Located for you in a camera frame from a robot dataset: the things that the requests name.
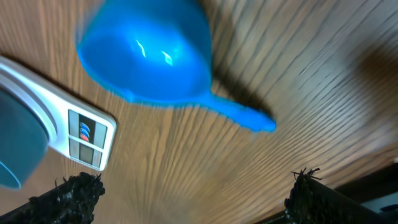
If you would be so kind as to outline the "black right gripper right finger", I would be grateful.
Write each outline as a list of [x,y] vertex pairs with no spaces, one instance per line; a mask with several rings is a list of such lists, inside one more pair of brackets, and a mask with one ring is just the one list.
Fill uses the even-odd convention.
[[294,223],[383,224],[389,220],[321,184],[318,168],[294,172],[295,183],[284,200],[285,213]]

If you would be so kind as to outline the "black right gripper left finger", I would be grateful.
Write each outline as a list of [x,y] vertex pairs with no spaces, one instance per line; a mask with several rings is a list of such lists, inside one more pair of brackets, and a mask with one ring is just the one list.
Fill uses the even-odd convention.
[[105,194],[100,175],[80,172],[63,184],[1,215],[1,224],[90,224],[99,197]]

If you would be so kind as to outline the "blue plastic scoop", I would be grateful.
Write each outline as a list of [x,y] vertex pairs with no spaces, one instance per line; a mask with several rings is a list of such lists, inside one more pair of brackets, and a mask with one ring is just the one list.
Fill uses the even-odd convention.
[[94,81],[128,102],[200,106],[251,131],[275,131],[267,114],[211,91],[211,45],[197,1],[112,0],[85,22],[76,51]]

